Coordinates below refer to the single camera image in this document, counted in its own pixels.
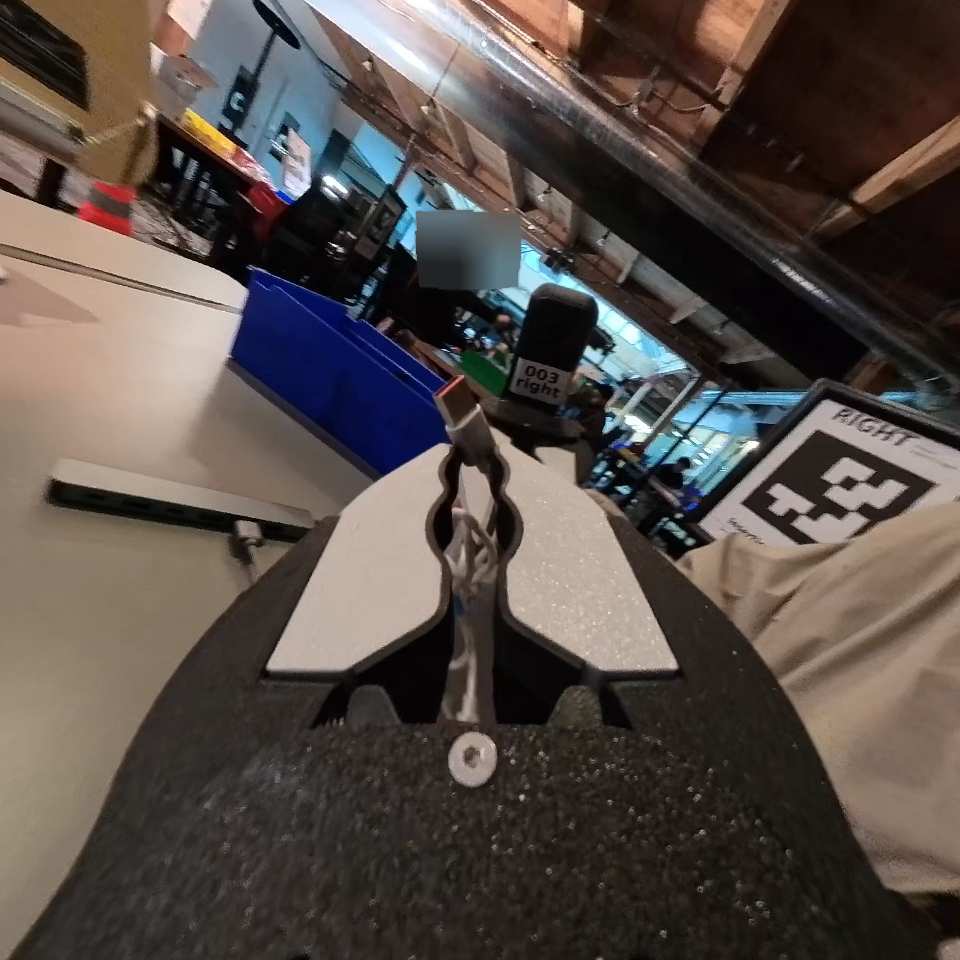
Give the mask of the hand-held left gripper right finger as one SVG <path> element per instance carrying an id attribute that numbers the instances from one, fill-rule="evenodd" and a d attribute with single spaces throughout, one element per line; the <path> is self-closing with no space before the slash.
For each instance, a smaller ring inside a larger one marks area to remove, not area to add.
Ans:
<path id="1" fill-rule="evenodd" d="M 674 678 L 679 664 L 616 535 L 588 493 L 515 448 L 503 465 L 512 540 L 496 654 L 518 681 Z"/>

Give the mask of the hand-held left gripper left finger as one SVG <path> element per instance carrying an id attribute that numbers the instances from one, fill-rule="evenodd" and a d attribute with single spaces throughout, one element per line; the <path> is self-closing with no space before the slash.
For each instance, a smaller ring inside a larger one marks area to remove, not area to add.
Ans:
<path id="1" fill-rule="evenodd" d="M 451 574 L 435 522 L 453 448 L 439 444 L 347 505 L 267 663 L 270 678 L 337 680 L 440 625 Z"/>

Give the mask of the silver usb hub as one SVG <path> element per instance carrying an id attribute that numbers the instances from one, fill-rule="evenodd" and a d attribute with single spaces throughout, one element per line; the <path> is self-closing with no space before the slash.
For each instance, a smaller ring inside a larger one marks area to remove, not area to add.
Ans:
<path id="1" fill-rule="evenodd" d="M 315 524 L 309 510 L 226 493 L 110 466 L 57 461 L 45 489 L 48 503 L 82 512 L 294 544 Z"/>

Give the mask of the blue plastic bin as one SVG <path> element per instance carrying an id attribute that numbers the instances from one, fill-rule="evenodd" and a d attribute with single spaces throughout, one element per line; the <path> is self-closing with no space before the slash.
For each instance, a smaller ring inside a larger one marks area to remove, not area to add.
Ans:
<path id="1" fill-rule="evenodd" d="M 342 303 L 265 270 L 250 274 L 229 362 L 368 475 L 450 442 L 442 378 Z"/>

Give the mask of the black floor lamp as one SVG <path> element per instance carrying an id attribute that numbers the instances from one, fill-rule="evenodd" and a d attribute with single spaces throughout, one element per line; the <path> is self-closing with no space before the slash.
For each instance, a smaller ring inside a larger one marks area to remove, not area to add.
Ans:
<path id="1" fill-rule="evenodd" d="M 250 79 L 251 90 L 253 94 L 257 94 L 263 72 L 276 44 L 281 42 L 290 49 L 299 51 L 302 48 L 302 42 L 282 16 L 267 2 L 252 1 L 252 6 L 269 31 L 269 35 L 258 56 Z"/>

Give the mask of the orange traffic cone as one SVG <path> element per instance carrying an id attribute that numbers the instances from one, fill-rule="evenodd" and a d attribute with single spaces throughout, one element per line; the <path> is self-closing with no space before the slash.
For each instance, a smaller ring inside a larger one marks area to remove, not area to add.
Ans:
<path id="1" fill-rule="evenodd" d="M 132 238 L 137 200 L 136 186 L 94 180 L 76 216 L 82 222 Z"/>

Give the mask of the gold board on stand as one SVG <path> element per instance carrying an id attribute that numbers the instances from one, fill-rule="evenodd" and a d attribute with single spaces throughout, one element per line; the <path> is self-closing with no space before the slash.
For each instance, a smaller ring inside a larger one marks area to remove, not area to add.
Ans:
<path id="1" fill-rule="evenodd" d="M 1 130 L 94 181 L 139 186 L 158 157 L 149 2 L 3 1 Z"/>

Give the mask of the silver air duct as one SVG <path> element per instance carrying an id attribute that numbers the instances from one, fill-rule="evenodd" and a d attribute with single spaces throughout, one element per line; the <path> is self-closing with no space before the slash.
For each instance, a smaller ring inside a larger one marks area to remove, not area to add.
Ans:
<path id="1" fill-rule="evenodd" d="M 958 359 L 898 309 L 857 289 L 668 137 L 629 121 L 579 75 L 474 2 L 406 2 L 452 42 L 455 106 L 504 134 L 531 168 L 810 379 L 867 352 L 958 393 Z"/>

